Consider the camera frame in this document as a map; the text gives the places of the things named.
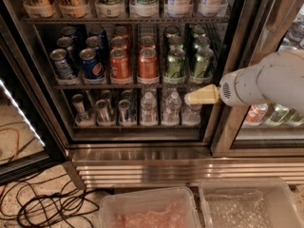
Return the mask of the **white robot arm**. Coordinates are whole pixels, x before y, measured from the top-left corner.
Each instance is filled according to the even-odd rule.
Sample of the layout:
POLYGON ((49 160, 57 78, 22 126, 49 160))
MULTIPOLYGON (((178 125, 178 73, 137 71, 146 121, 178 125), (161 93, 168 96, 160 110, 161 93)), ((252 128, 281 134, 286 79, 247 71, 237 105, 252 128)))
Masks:
POLYGON ((224 75, 219 86, 208 85, 184 96, 187 105, 229 106, 275 103, 304 114, 304 50, 271 53, 258 64, 224 75))

